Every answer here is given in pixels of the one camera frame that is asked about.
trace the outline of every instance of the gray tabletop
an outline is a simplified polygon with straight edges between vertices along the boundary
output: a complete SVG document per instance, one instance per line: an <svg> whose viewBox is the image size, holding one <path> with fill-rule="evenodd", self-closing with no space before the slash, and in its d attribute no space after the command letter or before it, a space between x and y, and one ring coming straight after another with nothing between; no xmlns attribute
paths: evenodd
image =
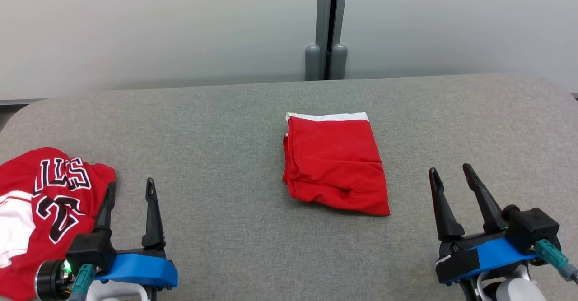
<svg viewBox="0 0 578 301"><path fill-rule="evenodd" d="M365 111L392 216L292 200L281 181L288 111ZM180 286L160 300L463 300L437 282L427 171L435 166L467 233L482 218L470 163L500 206L540 207L578 263L578 102L543 79L459 75L113 91L44 100L0 132L0 162L50 145L117 170L113 244L145 231L157 183ZM551 266L531 268L549 300L576 300Z"/></svg>

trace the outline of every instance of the teal cable connector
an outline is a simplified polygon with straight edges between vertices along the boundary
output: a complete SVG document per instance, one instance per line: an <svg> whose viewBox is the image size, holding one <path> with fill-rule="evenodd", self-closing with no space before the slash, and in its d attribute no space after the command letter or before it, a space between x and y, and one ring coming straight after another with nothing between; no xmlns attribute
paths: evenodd
<svg viewBox="0 0 578 301"><path fill-rule="evenodd" d="M578 269L568 264L568 258L558 248L546 239L538 241L535 248L537 255L554 266L566 282L573 280L578 285Z"/></svg>
<svg viewBox="0 0 578 301"><path fill-rule="evenodd" d="M78 271L74 285L70 291L69 301L85 301L89 287L93 284L97 271L91 264L83 264Z"/></svg>

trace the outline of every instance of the clothing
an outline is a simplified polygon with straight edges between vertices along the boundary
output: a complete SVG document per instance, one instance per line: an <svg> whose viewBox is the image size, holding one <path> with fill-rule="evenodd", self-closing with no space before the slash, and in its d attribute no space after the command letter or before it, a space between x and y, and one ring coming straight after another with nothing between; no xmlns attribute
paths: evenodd
<svg viewBox="0 0 578 301"><path fill-rule="evenodd" d="M330 207L390 215L382 160L367 114L288 112L283 139L291 197Z"/></svg>
<svg viewBox="0 0 578 301"><path fill-rule="evenodd" d="M0 295L35 297L45 260L64 258L78 233L94 226L114 169L44 147L0 166Z"/></svg>

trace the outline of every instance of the folded red shorts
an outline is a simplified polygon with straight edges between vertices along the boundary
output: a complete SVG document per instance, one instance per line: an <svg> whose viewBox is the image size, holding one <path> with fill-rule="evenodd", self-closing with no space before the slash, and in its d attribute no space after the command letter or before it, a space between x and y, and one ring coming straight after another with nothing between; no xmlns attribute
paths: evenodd
<svg viewBox="0 0 578 301"><path fill-rule="evenodd" d="M390 215L382 160L365 112L312 116L288 112L283 138L292 198Z"/></svg>

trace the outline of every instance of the white partition wall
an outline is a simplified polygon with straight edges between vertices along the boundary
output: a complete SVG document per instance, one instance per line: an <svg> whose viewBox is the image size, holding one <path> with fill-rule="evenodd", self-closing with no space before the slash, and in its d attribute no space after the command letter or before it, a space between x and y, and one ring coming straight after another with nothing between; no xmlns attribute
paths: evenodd
<svg viewBox="0 0 578 301"><path fill-rule="evenodd" d="M0 100L302 81L317 0L0 0Z"/></svg>
<svg viewBox="0 0 578 301"><path fill-rule="evenodd" d="M519 72L578 93L578 0L345 0L345 79Z"/></svg>

